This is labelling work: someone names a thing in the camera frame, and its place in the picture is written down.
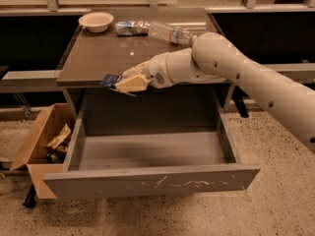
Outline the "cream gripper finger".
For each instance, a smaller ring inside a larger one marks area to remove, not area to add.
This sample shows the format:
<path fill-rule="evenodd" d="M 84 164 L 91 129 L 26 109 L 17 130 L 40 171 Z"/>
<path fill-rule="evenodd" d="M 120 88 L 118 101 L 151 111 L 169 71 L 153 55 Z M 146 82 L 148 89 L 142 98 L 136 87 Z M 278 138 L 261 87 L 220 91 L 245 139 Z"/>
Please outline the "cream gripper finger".
<path fill-rule="evenodd" d="M 150 82 L 151 81 L 145 75 L 135 75 L 122 79 L 115 84 L 115 87 L 119 92 L 129 93 L 145 90 Z"/>
<path fill-rule="evenodd" d="M 142 75 L 145 73 L 146 66 L 147 66 L 147 62 L 143 62 L 141 64 L 138 64 L 138 65 L 124 71 L 122 74 L 122 77 L 124 79 L 127 79 L 129 77 L 133 77 L 133 76 L 138 75 L 138 74 Z"/>

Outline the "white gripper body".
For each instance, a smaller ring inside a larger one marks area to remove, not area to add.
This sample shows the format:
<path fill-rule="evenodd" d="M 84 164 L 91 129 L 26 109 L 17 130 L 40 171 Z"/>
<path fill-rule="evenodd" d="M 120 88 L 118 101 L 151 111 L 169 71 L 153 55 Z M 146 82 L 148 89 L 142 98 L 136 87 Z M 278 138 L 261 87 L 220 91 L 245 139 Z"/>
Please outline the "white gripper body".
<path fill-rule="evenodd" d="M 154 56 L 145 66 L 145 75 L 151 81 L 150 85 L 156 89 L 169 88 L 174 82 L 167 71 L 168 52 Z"/>

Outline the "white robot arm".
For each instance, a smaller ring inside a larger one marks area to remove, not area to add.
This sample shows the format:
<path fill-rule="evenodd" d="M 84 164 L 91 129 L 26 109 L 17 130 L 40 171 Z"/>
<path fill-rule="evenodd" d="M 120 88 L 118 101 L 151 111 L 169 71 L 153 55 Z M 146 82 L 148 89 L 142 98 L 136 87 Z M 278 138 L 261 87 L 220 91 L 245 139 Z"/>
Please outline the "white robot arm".
<path fill-rule="evenodd" d="M 261 65 L 215 32 L 195 38 L 189 48 L 165 52 L 126 70 L 117 91 L 142 91 L 178 84 L 229 80 L 255 100 L 309 149 L 315 151 L 315 91 Z"/>

